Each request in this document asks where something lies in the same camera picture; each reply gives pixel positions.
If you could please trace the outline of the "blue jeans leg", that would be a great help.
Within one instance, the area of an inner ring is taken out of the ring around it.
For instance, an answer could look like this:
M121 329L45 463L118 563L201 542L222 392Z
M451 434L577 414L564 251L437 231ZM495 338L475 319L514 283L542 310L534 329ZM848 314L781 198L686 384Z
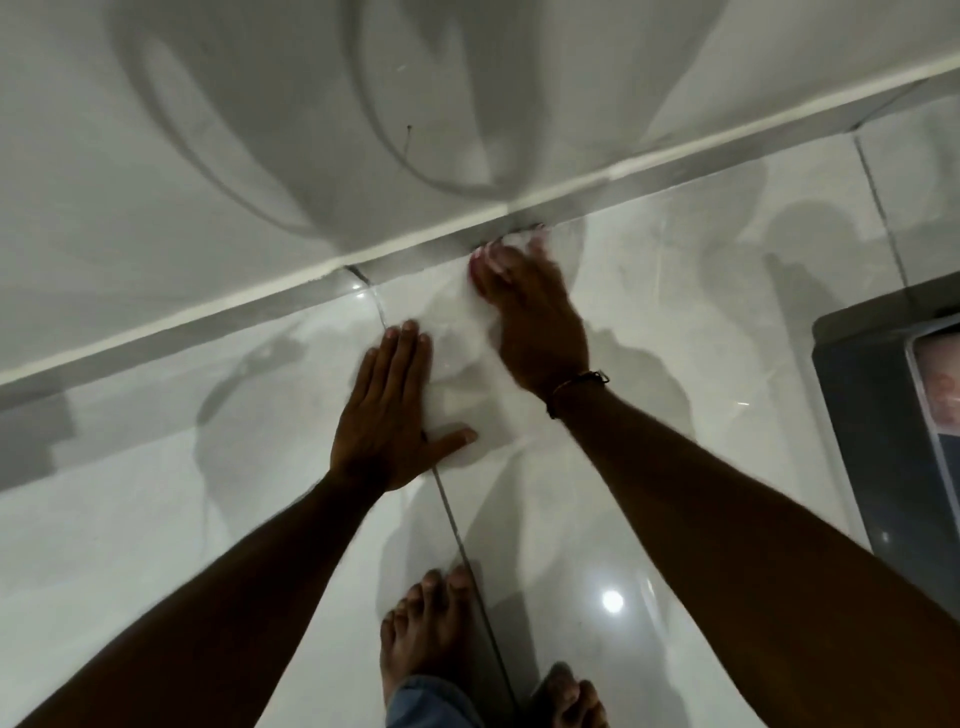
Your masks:
M385 728L486 728L474 702L454 683L430 675L402 681L386 704Z

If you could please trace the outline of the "person's right hand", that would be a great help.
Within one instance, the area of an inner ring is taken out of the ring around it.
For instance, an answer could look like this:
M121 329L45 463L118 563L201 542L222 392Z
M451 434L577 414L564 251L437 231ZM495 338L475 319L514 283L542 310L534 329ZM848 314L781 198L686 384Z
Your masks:
M563 275L558 297L487 303L499 318L498 353L504 366L520 388L545 405L590 370L585 327Z

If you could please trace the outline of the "person's left foot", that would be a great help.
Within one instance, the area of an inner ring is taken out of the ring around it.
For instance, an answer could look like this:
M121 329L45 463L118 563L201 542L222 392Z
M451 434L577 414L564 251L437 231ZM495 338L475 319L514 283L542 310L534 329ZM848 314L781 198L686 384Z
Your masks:
M472 677L474 581L465 564L433 568L387 613L379 629L379 669L385 706L403 683L438 678L466 689Z

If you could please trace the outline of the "person's left forearm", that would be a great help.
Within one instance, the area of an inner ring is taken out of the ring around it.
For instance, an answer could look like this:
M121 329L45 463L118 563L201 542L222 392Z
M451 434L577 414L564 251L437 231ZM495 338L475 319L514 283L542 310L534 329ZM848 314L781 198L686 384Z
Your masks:
M16 728L256 728L384 478L331 470Z

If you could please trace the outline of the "person's left hand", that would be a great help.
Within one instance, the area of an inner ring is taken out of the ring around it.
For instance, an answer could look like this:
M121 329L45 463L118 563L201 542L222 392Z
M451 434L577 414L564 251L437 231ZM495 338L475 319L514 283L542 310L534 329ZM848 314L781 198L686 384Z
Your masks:
M420 447L422 434L428 434L425 393L433 343L418 325L418 346L406 387L401 396L392 396L392 358L402 324L387 327L379 344L369 348L378 350L378 358L368 392L359 406L349 408L351 388L334 434L325 481L366 487L381 495L430 471L420 469Z

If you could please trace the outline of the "person's right forearm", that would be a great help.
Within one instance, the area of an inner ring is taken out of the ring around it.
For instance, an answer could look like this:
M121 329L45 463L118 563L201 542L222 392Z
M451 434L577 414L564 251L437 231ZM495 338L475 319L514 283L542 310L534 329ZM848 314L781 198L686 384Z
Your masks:
M960 728L960 623L596 377L547 404L768 728Z

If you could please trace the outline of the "person's right foot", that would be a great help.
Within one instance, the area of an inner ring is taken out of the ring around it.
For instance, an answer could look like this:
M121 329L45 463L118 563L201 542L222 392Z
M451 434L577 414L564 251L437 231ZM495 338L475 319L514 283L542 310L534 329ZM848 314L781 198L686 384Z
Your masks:
M532 728L610 728L594 684L578 680L564 661L549 668L531 697L527 714Z

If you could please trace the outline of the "white translucent cloth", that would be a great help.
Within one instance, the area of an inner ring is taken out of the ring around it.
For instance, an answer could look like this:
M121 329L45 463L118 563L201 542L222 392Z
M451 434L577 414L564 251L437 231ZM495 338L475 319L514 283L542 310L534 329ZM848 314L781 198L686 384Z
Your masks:
M425 394L428 433L470 428L477 434L475 442L441 462L448 470L514 448L546 422L543 404L522 391L500 359L498 311L474 287L473 256L471 250L423 273L437 287L416 315L433 343Z

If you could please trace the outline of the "person's foot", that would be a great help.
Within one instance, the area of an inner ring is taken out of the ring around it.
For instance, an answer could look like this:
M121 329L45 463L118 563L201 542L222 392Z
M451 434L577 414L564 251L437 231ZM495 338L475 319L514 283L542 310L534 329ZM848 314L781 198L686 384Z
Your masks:
M532 728L610 728L594 684L578 680L564 661L549 668L531 697L527 714Z
M385 706L403 683L438 678L466 689L472 677L474 581L465 564L433 568L387 613L379 629L379 669Z

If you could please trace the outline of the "dark gray plastic container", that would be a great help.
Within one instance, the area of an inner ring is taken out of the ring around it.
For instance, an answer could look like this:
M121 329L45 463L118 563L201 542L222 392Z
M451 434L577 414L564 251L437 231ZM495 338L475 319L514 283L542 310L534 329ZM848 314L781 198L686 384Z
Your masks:
M960 433L920 350L960 344L960 272L817 319L812 360L871 550L960 622Z

